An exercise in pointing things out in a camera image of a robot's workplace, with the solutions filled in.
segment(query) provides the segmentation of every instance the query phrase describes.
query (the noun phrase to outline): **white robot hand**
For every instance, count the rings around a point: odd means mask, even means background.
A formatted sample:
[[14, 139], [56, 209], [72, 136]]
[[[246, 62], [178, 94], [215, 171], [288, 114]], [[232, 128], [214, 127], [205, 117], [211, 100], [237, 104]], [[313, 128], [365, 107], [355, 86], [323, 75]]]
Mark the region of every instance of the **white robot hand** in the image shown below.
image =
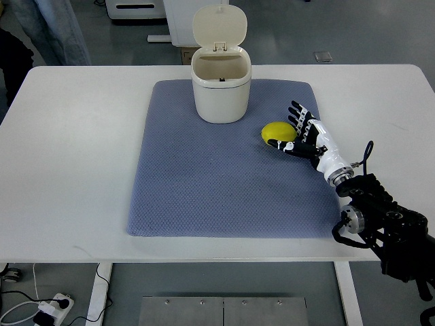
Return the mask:
[[269, 145], [290, 155], [311, 159], [313, 167], [324, 174], [331, 186], [337, 186], [353, 176], [353, 169], [339, 154], [338, 146], [321, 121], [302, 105], [292, 101], [288, 108], [290, 124], [296, 129], [296, 140], [285, 142], [271, 139]]

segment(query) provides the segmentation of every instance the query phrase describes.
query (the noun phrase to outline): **open lid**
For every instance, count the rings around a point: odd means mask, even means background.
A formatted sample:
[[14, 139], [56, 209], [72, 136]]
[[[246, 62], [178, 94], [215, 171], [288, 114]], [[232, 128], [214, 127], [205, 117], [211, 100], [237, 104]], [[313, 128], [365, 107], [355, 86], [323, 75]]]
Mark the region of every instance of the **open lid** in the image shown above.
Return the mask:
[[238, 46], [245, 39], [246, 30], [245, 13], [233, 5], [208, 5], [193, 17], [193, 35], [203, 48]]

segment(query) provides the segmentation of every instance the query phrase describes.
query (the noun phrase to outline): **power socket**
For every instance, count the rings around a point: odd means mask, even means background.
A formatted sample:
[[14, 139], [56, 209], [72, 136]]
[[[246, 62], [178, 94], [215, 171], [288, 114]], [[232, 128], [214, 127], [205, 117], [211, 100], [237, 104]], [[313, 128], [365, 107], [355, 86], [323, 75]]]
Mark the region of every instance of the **power socket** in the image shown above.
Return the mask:
[[[67, 300], [68, 306], [64, 307], [64, 303], [59, 305], [55, 300]], [[69, 296], [57, 293], [50, 303], [41, 302], [38, 305], [39, 312], [33, 318], [35, 326], [60, 326], [73, 305], [74, 300]]]

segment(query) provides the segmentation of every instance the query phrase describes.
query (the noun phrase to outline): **metal plate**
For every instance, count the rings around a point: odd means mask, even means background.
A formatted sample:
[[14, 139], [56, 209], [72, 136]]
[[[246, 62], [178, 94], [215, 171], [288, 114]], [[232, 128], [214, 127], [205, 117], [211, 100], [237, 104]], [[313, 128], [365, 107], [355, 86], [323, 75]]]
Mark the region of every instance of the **metal plate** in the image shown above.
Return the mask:
[[308, 326], [303, 297], [226, 297], [225, 326]]
[[143, 297], [139, 326], [308, 326], [303, 297]]
[[221, 297], [143, 297], [139, 326], [223, 326]]

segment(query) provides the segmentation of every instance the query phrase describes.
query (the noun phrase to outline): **yellow lemon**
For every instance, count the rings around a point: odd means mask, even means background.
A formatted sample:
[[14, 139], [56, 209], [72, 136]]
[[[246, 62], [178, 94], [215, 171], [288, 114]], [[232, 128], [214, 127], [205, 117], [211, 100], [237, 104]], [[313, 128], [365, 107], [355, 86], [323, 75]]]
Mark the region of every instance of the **yellow lemon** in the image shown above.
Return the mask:
[[261, 137], [266, 142], [269, 139], [277, 139], [278, 141], [294, 141], [296, 138], [296, 130], [291, 124], [282, 121], [271, 122], [264, 126], [261, 130]]

